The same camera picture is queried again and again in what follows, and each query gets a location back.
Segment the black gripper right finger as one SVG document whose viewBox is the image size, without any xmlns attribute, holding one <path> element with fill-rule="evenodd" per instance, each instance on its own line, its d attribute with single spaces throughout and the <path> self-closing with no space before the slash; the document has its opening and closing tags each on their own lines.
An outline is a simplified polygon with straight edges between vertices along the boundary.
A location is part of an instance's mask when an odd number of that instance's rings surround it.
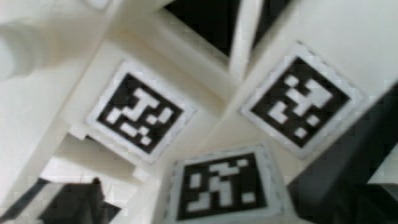
<svg viewBox="0 0 398 224">
<path fill-rule="evenodd" d="M 368 183 L 396 146 L 398 83 L 288 185 L 313 224 L 398 224 L 398 184 Z"/>
</svg>

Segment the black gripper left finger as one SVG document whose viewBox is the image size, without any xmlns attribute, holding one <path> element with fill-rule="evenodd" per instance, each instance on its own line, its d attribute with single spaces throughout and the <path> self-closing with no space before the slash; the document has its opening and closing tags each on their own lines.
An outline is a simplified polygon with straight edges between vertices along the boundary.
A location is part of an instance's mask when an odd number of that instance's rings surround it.
<svg viewBox="0 0 398 224">
<path fill-rule="evenodd" d="M 0 224 L 110 224 L 121 208 L 105 202 L 101 181 L 39 179 L 5 212 Z"/>
</svg>

